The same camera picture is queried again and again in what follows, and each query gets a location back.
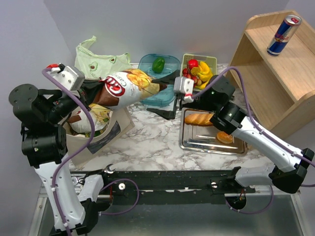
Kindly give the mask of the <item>green bell pepper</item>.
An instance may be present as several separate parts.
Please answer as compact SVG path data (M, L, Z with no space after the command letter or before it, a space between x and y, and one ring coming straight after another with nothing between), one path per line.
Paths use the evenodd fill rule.
M158 57L152 63L152 71L155 73L161 73L164 70L165 59L163 57Z

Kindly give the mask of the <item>yellow banana bunch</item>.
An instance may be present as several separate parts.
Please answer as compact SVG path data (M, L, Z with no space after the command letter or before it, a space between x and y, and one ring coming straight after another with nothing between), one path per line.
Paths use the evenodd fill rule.
M191 74L197 77L197 82L195 83L194 87L200 90L207 86L208 82L213 76L211 68L204 61L201 61L198 67L193 67L191 69Z

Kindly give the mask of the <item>brown chip bag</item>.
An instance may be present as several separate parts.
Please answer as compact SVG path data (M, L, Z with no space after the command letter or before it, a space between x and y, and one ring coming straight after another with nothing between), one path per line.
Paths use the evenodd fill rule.
M100 78L102 89L93 102L112 111L158 94L167 85L153 83L153 77L140 69L127 69Z

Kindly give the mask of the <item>beige canvas tote bag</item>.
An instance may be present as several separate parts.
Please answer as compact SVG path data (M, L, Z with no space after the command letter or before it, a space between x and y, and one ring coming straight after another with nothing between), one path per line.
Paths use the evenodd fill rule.
M92 104L91 108L95 134L91 143L71 159L77 169L100 155L106 147L134 127L127 108L111 111L97 104ZM68 154L72 155L90 138L91 126L85 113L77 108L63 127L66 130Z

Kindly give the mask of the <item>green plastic grocery bag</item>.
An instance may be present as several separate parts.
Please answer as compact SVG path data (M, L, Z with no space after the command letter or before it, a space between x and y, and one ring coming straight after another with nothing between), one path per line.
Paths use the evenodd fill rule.
M93 36L80 43L76 47L74 66L83 72L87 79L97 80L113 73L131 68L130 54L122 55L97 55L90 51L90 47L96 42Z

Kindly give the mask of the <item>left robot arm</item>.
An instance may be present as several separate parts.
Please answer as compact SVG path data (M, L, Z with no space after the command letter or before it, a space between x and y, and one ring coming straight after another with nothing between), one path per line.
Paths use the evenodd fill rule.
M21 121L22 153L40 177L54 214L52 236L88 234L98 221L96 201L80 200L69 165L66 130L60 121L78 107L67 92L38 89L31 84L14 88L9 95L14 116Z

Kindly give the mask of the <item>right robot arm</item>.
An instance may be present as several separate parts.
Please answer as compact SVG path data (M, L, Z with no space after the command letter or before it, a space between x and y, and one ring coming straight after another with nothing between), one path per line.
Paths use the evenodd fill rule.
M314 165L314 152L286 143L256 122L249 109L232 103L235 87L224 76L228 70L240 74L236 67L228 67L197 93L192 91L192 79L176 77L172 80L181 104L192 103L199 110L214 112L210 122L215 128L248 143L273 162L270 167L237 168L226 181L227 189L236 193L250 185L272 185L283 192L296 193L303 186L307 168Z

